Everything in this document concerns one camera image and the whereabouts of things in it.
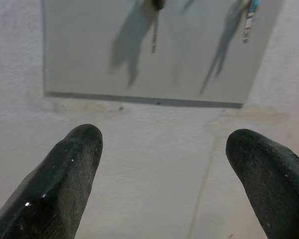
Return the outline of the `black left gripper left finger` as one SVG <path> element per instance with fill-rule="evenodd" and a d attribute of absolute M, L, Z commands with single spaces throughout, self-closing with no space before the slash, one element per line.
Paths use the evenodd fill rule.
<path fill-rule="evenodd" d="M 103 150 L 92 124 L 72 129 L 0 209 L 0 239 L 73 239 Z"/>

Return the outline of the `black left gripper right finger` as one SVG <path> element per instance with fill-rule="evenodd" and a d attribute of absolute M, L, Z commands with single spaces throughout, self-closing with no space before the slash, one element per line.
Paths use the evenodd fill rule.
<path fill-rule="evenodd" d="M 299 157 L 249 129 L 232 132 L 226 156 L 269 239 L 299 239 Z"/>

